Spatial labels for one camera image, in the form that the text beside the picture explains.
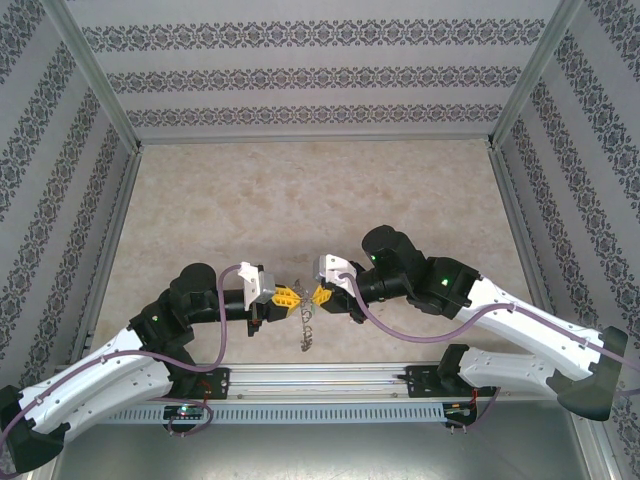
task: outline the patterned wallpaper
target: patterned wallpaper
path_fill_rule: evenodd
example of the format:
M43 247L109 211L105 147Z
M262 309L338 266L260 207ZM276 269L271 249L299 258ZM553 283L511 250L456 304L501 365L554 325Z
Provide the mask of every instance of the patterned wallpaper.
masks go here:
M640 11L588 0L502 145L558 315L629 335L640 358ZM623 368L621 388L640 376ZM640 403L616 400L607 431L640 478Z
M488 134L557 4L68 3L143 141Z
M36 0L0 4L0 385L67 363L129 154Z

